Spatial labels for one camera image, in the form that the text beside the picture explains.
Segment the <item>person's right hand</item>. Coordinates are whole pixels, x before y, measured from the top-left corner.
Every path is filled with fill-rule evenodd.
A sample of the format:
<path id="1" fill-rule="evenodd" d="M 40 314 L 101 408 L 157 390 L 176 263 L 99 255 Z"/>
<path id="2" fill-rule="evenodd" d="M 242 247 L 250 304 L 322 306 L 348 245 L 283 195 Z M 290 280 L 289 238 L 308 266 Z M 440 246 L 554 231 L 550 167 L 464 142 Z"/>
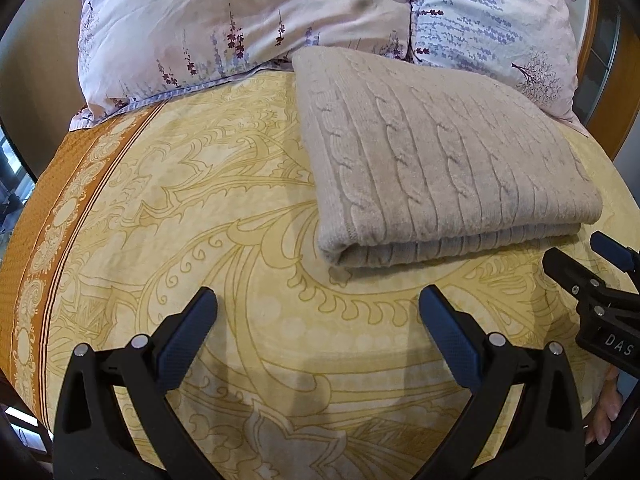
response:
<path id="1" fill-rule="evenodd" d="M 611 431 L 623 405 L 623 397 L 617 390 L 620 371 L 611 365 L 605 374 L 599 399 L 585 419 L 585 444 L 596 441 L 603 444 Z"/>

